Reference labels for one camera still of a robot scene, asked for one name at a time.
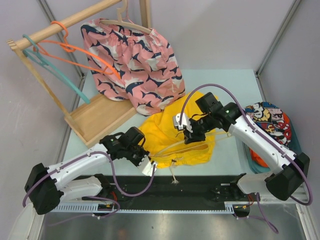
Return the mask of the yellow shorts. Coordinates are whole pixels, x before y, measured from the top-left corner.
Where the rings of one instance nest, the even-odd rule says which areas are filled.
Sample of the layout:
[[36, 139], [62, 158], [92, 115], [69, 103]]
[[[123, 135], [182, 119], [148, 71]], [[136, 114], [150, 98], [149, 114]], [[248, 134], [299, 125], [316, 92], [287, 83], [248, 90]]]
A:
[[[187, 96], [184, 96], [167, 106], [164, 111], [151, 115], [138, 128], [146, 138], [143, 148], [149, 151], [150, 155], [184, 140], [184, 134], [174, 128], [173, 116], [181, 112], [186, 99]], [[180, 144], [151, 159], [157, 162], [159, 169], [172, 170], [179, 166], [206, 164], [212, 157], [215, 137], [206, 136], [205, 141]]]

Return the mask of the yellow hanger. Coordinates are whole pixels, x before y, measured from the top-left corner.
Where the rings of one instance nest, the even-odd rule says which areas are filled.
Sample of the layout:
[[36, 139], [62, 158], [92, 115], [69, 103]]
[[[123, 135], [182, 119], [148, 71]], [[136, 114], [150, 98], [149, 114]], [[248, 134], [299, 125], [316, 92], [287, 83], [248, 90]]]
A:
[[[222, 132], [222, 131], [215, 131], [215, 132], [209, 132], [209, 133], [206, 133], [205, 136], [206, 137], [210, 137], [210, 136], [218, 136], [218, 135], [226, 135], [225, 139], [227, 138], [230, 138], [232, 135], [229, 133], [229, 132]], [[173, 143], [165, 148], [163, 148], [162, 150], [158, 151], [157, 153], [155, 154], [151, 154], [150, 156], [151, 157], [159, 157], [162, 153], [164, 153], [165, 151], [171, 149], [171, 148], [174, 148], [178, 145], [182, 145], [182, 144], [185, 144], [185, 141], [184, 140], [181, 140], [179, 142], [176, 142], [176, 143]]]

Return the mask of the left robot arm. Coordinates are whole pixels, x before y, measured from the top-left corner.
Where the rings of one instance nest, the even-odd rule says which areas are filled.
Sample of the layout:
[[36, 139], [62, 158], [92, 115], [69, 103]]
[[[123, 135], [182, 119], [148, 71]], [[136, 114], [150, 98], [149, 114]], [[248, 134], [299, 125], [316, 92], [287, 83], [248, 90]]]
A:
[[83, 197], [105, 200], [110, 196], [111, 188], [102, 174], [85, 179], [78, 177], [104, 164], [110, 164], [114, 175], [114, 160], [126, 159], [143, 175], [153, 178], [157, 163], [151, 160], [149, 151], [144, 149], [145, 142], [145, 135], [133, 126], [126, 132], [106, 135], [84, 153], [65, 162], [51, 166], [42, 163], [35, 165], [24, 186], [26, 195], [22, 205], [25, 206], [26, 201], [30, 200], [35, 212], [45, 215], [62, 202]]

